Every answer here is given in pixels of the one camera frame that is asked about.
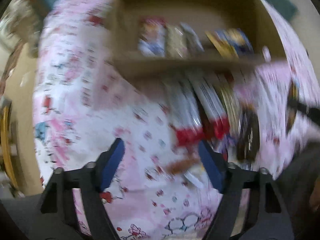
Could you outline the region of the cracker packet in box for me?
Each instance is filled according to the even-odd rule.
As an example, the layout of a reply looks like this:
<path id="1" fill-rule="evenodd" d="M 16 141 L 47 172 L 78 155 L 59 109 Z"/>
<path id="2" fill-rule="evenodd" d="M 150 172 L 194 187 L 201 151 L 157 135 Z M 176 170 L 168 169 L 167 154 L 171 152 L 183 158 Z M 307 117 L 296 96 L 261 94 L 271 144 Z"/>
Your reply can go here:
<path id="1" fill-rule="evenodd" d="M 187 40 L 183 29 L 178 25 L 167 26 L 166 57 L 183 59 L 188 56 Z"/>

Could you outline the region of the red white biscuit packet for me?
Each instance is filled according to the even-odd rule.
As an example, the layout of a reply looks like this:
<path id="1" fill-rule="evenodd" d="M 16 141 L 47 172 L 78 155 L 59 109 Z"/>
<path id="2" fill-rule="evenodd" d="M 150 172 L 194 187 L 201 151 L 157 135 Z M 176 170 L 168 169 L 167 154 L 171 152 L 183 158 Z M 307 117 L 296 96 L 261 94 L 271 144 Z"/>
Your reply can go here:
<path id="1" fill-rule="evenodd" d="M 165 57 L 166 22 L 162 17 L 142 18 L 139 23 L 138 50 L 143 56 Z"/>

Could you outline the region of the white blue snack packet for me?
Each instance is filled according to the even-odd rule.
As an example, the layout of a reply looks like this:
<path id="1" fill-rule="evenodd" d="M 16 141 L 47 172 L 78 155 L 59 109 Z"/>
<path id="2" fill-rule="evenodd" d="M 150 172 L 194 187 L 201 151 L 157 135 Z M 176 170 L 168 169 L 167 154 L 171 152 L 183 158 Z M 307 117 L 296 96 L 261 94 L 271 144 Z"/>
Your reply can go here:
<path id="1" fill-rule="evenodd" d="M 187 48 L 188 48 L 189 54 L 191 56 L 198 56 L 202 54 L 204 52 L 204 48 L 195 31 L 191 28 L 191 26 L 189 26 L 186 23 L 180 23 L 180 26 L 183 30 L 183 33 L 187 41 Z"/>

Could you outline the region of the white red wafer packet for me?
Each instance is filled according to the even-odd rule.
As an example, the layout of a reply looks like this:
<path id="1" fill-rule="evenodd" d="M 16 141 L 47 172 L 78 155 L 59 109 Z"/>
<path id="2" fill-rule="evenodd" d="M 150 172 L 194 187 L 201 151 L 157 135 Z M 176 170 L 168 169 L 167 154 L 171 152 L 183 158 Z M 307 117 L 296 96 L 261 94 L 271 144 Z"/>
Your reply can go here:
<path id="1" fill-rule="evenodd" d="M 221 141 L 230 132 L 226 110 L 202 73 L 188 72 L 163 80 L 174 145 L 185 147 L 201 140 Z"/>

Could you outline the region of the brown cardboard box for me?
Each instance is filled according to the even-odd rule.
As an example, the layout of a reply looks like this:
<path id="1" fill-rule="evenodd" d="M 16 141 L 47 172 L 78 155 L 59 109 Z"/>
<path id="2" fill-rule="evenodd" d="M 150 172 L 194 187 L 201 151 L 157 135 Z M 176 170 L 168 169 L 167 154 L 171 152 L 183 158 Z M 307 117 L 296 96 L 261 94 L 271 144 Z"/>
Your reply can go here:
<path id="1" fill-rule="evenodd" d="M 186 23 L 198 35 L 204 52 L 183 59 L 143 56 L 138 50 L 142 18 L 162 17 L 169 25 Z M 112 56 L 126 79 L 157 76 L 185 69 L 251 70 L 267 62 L 284 60 L 283 43 L 262 0 L 114 0 L 112 8 Z M 224 59 L 205 35 L 206 31 L 240 29 L 254 54 Z"/>

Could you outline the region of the dark dried meat packet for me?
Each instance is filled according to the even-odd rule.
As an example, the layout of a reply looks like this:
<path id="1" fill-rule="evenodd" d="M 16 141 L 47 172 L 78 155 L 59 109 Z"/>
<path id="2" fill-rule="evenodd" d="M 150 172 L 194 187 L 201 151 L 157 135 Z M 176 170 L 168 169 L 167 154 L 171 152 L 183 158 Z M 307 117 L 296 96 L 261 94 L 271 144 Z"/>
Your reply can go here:
<path id="1" fill-rule="evenodd" d="M 239 119 L 236 158 L 240 162 L 254 162 L 260 149 L 259 119 L 253 106 L 244 105 Z"/>

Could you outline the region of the blue yellow chip bag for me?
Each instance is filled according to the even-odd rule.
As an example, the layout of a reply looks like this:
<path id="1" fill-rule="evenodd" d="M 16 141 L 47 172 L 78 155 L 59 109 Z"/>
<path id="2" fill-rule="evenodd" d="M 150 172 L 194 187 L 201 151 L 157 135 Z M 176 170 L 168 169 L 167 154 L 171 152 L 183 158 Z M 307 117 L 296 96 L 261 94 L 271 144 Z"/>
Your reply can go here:
<path id="1" fill-rule="evenodd" d="M 205 32 L 206 37 L 224 59 L 238 59 L 253 55 L 253 47 L 240 29 L 219 29 L 215 32 Z"/>

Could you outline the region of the brown chocolate bar packet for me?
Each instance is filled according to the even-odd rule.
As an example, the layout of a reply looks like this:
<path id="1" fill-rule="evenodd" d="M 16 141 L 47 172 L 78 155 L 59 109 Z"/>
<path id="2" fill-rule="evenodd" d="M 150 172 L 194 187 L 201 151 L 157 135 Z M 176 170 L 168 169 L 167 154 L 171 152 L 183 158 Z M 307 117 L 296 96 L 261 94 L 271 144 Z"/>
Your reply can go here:
<path id="1" fill-rule="evenodd" d="M 286 135 L 288 135 L 293 128 L 297 114 L 297 102 L 299 101 L 299 83 L 292 79 L 290 81 L 289 91 L 287 95 L 286 106 Z"/>

